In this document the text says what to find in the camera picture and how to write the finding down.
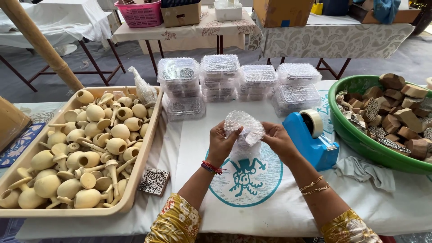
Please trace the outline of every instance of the stack of plastic containers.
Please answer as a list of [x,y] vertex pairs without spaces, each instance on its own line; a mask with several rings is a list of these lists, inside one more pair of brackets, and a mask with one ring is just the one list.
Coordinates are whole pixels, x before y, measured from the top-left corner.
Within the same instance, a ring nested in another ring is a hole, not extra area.
[[235,88],[237,100],[263,100],[276,83],[276,72],[272,65],[244,65],[241,67],[240,81]]
[[193,58],[162,58],[158,62],[158,82],[168,96],[169,121],[201,118],[206,107],[199,85],[200,65]]
[[235,84],[240,78],[237,55],[207,55],[201,60],[200,81],[205,102],[230,101],[235,98]]
[[272,104],[279,117],[321,104],[320,94],[314,84],[322,76],[311,64],[283,63],[276,73],[279,86],[274,89]]

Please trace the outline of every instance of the gold bangle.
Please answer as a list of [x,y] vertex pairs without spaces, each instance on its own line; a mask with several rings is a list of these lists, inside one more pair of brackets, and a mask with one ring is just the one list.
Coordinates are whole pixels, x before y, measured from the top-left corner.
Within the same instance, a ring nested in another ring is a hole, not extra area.
[[303,187],[303,188],[299,188],[299,190],[300,190],[300,191],[303,191],[303,190],[305,190],[305,189],[308,189],[309,187],[311,187],[311,186],[317,184],[317,183],[318,183],[319,181],[321,181],[322,179],[323,179],[323,176],[320,176],[316,182],[312,182],[310,185],[307,185],[307,186],[305,186],[305,187]]
[[314,193],[314,192],[319,192],[319,191],[326,190],[326,189],[328,189],[328,188],[330,188],[330,185],[329,185],[329,184],[327,184],[327,186],[325,186],[325,187],[321,187],[321,188],[319,188],[319,189],[315,189],[315,190],[310,191],[310,192],[302,192],[302,195],[309,195],[309,194],[312,194],[312,193]]

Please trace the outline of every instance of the hand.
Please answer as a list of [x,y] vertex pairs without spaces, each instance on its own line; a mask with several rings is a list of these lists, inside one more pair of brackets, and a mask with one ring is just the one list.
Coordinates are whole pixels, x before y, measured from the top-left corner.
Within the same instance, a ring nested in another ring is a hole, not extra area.
[[225,138],[224,123],[225,120],[210,130],[210,148],[206,161],[216,167],[220,167],[229,156],[232,146],[243,130],[243,127],[241,127]]
[[266,134],[261,139],[286,163],[293,157],[301,156],[282,124],[262,122]]

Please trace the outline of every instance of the woman's right hand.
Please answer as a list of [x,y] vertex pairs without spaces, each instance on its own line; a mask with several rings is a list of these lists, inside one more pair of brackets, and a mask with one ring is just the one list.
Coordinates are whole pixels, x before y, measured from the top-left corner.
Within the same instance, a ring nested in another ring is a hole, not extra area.
[[282,124],[262,122],[266,134],[261,139],[279,156],[282,162],[301,156]]

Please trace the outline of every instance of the pink plastic basket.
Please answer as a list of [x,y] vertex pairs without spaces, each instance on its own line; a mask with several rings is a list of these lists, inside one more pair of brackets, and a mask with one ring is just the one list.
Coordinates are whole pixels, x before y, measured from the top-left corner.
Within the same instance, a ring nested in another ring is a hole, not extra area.
[[120,10],[127,26],[130,28],[145,28],[162,24],[161,0],[154,3],[123,5],[114,3]]

